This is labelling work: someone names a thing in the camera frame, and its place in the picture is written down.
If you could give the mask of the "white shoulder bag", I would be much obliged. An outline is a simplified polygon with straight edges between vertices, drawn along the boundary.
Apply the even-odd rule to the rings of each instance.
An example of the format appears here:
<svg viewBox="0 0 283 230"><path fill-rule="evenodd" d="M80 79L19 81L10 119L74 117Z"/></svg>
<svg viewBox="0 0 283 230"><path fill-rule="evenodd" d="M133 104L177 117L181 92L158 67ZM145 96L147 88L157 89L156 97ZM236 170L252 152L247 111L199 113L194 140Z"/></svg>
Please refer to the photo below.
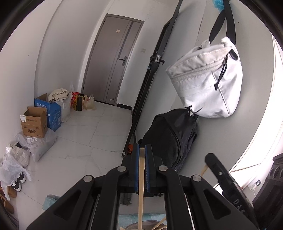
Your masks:
<svg viewBox="0 0 283 230"><path fill-rule="evenodd" d="M227 118L238 105L243 70L228 37L217 45L205 40L166 69L183 106L205 118Z"/></svg>

